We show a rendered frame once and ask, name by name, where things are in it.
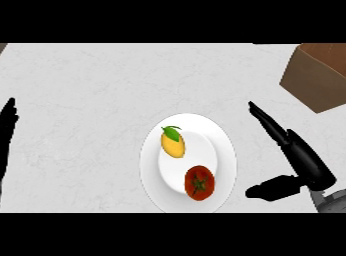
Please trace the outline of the white oval plate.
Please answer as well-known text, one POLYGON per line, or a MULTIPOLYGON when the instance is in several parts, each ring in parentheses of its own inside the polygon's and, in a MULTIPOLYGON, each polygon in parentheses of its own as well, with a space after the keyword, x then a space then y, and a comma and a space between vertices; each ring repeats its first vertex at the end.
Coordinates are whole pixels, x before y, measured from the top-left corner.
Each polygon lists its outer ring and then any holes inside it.
POLYGON ((215 212, 231 195, 237 180, 237 155, 229 137, 207 117, 184 113, 167 117, 151 129, 141 149, 141 181, 148 197, 164 212, 215 212), (163 128, 176 126, 185 142, 182 158, 163 150, 163 128), (204 166, 215 176, 215 192, 203 201, 185 191, 185 174, 204 166))

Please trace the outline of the red tomato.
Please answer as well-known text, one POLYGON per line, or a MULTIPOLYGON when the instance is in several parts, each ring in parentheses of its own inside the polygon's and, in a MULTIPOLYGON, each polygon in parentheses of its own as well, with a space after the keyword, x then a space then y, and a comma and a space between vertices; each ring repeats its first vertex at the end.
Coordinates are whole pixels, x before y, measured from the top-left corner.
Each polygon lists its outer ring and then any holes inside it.
POLYGON ((185 192, 195 201, 206 200, 215 192, 215 176, 206 166, 194 166, 185 174, 185 192))

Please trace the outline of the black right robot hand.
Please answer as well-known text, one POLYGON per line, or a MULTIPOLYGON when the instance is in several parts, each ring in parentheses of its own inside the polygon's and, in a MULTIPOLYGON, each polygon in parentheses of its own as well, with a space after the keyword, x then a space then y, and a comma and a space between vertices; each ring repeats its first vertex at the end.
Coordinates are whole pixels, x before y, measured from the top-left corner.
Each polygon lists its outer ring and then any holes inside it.
POLYGON ((247 189, 246 196, 272 202, 299 194, 303 186, 312 191, 327 190, 336 184, 337 178, 315 150, 300 135, 281 127, 253 102, 249 102, 249 106, 252 115, 281 148, 296 176, 280 175, 266 180, 247 189))

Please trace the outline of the yellow lemon with green leaf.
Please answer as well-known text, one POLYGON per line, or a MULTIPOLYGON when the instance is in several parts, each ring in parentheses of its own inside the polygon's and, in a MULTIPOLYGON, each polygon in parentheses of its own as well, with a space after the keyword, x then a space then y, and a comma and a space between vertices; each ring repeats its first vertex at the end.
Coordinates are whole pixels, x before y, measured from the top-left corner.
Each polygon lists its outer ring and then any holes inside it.
POLYGON ((163 127, 161 147, 167 155, 173 158, 182 158, 185 155, 185 140, 179 133, 178 126, 163 127))

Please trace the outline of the brown cardboard box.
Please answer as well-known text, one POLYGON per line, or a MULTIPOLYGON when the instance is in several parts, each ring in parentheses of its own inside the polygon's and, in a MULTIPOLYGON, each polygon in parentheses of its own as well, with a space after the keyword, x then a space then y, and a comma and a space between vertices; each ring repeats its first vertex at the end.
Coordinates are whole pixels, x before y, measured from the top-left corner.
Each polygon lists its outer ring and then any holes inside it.
POLYGON ((280 85, 315 113, 345 105, 346 43, 300 44, 280 85))

